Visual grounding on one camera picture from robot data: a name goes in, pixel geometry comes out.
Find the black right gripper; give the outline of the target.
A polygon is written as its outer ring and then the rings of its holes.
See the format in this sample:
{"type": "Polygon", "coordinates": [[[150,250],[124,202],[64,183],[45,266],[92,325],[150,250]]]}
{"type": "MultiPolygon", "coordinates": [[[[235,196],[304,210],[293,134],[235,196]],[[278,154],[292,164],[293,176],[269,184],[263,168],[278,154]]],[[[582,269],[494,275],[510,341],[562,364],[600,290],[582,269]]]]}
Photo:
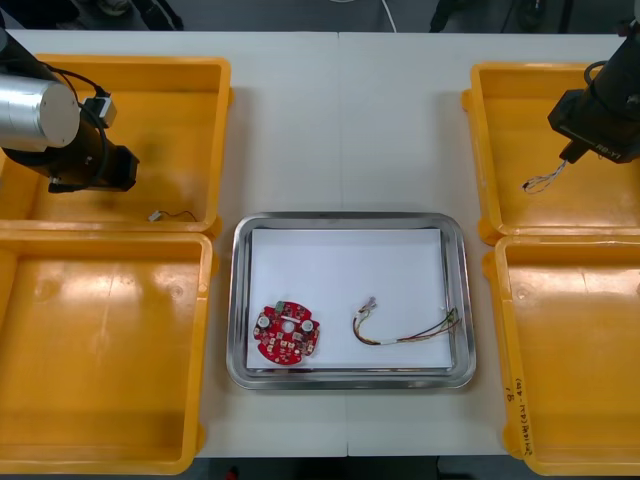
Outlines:
{"type": "Polygon", "coordinates": [[[614,163],[639,158],[639,122],[611,113],[590,89],[566,91],[548,121],[569,139],[560,153],[565,162],[576,163],[589,151],[614,163]]]}

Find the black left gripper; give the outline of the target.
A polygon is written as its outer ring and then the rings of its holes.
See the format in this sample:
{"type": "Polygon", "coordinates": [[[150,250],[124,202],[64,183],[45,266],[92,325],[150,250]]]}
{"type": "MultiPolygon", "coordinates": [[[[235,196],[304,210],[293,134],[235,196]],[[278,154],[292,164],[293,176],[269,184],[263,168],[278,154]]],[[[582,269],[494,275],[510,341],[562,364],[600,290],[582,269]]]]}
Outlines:
{"type": "Polygon", "coordinates": [[[138,158],[125,146],[111,144],[108,161],[99,180],[102,191],[127,192],[136,183],[138,158]]]}

